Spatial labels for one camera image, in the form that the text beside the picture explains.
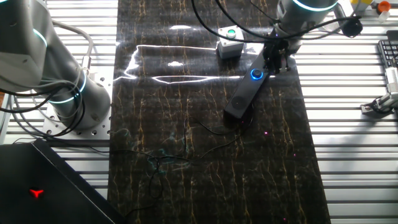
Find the table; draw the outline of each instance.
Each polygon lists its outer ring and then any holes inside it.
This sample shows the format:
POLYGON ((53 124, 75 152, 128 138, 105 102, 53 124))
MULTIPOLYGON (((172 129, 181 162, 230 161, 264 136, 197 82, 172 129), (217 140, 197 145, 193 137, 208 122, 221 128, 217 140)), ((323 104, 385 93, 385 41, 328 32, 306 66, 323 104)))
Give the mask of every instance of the table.
MULTIPOLYGON (((198 5, 207 23, 229 24, 207 1, 198 5)), ((246 26, 265 25, 248 1, 228 11, 246 26)), ((234 139, 188 120, 184 147, 183 122, 191 116, 224 130, 223 108, 262 45, 220 60, 216 37, 188 2, 120 1, 118 19, 111 152, 197 159, 234 139)), ((133 212, 131 223, 330 223, 299 76, 289 63, 290 72, 270 77, 259 92, 252 125, 236 143, 196 162, 164 159, 159 168, 147 155, 111 153, 108 200, 124 215, 154 203, 133 212)))

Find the metal grating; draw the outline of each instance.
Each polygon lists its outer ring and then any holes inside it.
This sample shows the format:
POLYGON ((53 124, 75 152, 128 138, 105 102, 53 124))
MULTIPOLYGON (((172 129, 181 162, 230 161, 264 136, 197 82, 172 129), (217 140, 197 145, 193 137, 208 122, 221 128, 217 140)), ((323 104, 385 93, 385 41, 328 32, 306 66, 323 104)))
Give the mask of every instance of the metal grating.
MULTIPOLYGON (((97 81, 113 78, 118 1, 47 2, 54 19, 93 36, 92 70, 97 71, 97 81)), ((386 93, 377 43, 387 39, 387 30, 398 30, 398 9, 390 12, 392 17, 383 25, 376 18, 364 19, 363 34, 355 39, 333 35, 306 41, 295 56, 333 224, 398 223, 397 118, 389 115, 375 121, 360 110, 360 104, 386 93)), ((57 33, 81 60, 86 40, 62 29, 57 33)), ((28 99, 21 101, 32 106, 28 99)), ((39 112, 26 116, 43 126, 39 112)), ((6 144, 28 137, 10 120, 6 144)), ((106 198, 107 154, 55 150, 106 198)))

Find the green button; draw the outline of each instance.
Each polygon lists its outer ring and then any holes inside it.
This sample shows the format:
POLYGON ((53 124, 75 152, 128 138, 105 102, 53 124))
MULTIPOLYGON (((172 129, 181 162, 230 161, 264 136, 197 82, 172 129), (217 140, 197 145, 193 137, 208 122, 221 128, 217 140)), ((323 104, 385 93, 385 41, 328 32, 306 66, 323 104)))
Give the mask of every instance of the green button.
POLYGON ((236 37, 236 33, 235 30, 230 29, 227 33, 226 36, 229 38, 235 38, 236 37))

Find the red logo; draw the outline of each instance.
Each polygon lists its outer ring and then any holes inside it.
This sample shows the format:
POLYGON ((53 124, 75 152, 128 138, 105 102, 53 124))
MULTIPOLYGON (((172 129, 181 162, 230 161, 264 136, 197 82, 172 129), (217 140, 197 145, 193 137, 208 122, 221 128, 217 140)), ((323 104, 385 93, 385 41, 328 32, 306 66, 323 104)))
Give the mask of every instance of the red logo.
POLYGON ((33 196, 34 198, 39 198, 39 197, 43 196, 44 190, 33 190, 33 189, 29 189, 29 193, 30 193, 31 196, 33 196))

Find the black rectangular device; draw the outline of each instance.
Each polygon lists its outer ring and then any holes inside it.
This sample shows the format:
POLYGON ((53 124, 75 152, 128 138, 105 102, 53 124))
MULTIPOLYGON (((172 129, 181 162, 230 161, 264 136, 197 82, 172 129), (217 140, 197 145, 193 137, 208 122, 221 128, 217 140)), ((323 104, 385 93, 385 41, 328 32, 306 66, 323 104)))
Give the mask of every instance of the black rectangular device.
POLYGON ((224 109, 225 115, 234 119, 242 119, 262 83, 269 76, 269 72, 265 67, 264 57, 261 52, 246 72, 234 95, 228 101, 224 109))
POLYGON ((384 67, 398 67, 398 30, 387 31, 387 40, 380 40, 377 46, 384 67))
POLYGON ((43 140, 0 146, 1 224, 124 223, 43 140))

